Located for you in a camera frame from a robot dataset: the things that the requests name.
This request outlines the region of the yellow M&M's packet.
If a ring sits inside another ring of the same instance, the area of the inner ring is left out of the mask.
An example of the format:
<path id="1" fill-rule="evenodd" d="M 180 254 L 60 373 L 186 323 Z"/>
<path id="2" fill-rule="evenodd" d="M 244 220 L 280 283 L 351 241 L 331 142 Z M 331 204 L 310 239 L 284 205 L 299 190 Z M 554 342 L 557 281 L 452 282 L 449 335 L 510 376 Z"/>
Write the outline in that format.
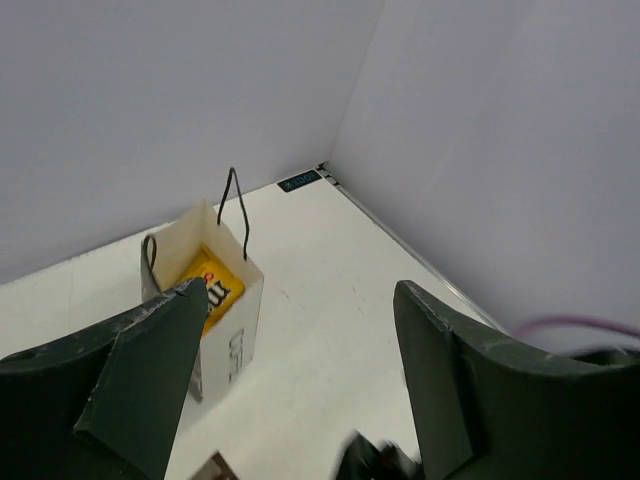
<path id="1" fill-rule="evenodd" d="M 202 331 L 202 336 L 206 336 L 244 294 L 245 285 L 205 244 L 200 246 L 175 284 L 196 277 L 204 279 L 207 291 L 207 319 Z"/>

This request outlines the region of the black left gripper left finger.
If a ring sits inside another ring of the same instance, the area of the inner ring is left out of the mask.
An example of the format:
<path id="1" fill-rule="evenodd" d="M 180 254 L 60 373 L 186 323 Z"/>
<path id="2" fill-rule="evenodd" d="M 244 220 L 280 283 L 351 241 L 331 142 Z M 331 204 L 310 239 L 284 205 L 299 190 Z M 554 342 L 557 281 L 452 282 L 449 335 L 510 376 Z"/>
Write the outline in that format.
<path id="1" fill-rule="evenodd" d="M 164 478 L 207 310 L 192 279 L 3 358 L 2 478 Z"/>

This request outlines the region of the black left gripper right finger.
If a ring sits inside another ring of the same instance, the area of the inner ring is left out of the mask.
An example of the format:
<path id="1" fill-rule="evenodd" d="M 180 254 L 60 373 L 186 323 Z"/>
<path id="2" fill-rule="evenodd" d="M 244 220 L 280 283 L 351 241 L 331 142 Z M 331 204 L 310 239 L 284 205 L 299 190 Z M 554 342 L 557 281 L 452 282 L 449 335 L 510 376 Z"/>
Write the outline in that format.
<path id="1" fill-rule="evenodd" d="M 548 353 L 411 281 L 393 309 L 426 478 L 638 477 L 637 351 Z"/>

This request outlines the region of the white paper coffee bag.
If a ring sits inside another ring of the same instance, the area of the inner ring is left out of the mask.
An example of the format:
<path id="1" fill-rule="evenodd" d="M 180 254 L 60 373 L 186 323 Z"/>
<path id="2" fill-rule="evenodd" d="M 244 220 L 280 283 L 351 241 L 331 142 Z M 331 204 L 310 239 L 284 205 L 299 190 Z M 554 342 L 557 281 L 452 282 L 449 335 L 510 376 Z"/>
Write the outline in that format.
<path id="1" fill-rule="evenodd" d="M 264 275 L 248 254 L 250 224 L 235 168 L 217 208 L 208 201 L 141 242 L 142 299 L 173 287 L 205 244 L 245 285 L 244 294 L 201 335 L 189 394 L 198 403 L 221 400 L 253 359 Z"/>

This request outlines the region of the brown chocolate bar wrapper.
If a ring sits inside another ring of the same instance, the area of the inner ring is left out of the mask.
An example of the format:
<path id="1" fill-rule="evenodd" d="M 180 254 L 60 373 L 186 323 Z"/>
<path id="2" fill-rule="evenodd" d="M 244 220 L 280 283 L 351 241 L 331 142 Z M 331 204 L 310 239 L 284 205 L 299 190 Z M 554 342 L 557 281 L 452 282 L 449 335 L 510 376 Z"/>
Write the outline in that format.
<path id="1" fill-rule="evenodd" d="M 191 477 L 191 480 L 238 480 L 223 455 L 215 452 Z"/>

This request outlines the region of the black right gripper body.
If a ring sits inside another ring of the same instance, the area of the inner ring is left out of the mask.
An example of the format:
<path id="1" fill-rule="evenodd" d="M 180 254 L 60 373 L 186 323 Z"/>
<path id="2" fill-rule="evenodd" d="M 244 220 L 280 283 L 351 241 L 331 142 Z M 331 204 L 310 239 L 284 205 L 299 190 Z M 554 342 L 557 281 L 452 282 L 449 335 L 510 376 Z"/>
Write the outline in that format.
<path id="1" fill-rule="evenodd" d="M 337 461 L 335 480 L 420 480 L 422 462 L 409 457 L 393 442 L 374 445 L 360 432 L 344 444 Z"/>

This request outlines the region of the black corner label right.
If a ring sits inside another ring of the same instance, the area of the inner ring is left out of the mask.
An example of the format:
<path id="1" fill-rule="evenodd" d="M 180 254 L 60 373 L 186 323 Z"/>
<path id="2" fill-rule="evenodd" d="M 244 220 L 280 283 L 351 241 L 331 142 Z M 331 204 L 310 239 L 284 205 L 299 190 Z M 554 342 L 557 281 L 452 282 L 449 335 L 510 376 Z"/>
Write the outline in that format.
<path id="1" fill-rule="evenodd" d="M 281 180 L 277 183 L 277 185 L 285 193 L 290 193 L 321 179 L 322 176 L 315 169 L 311 169 Z"/>

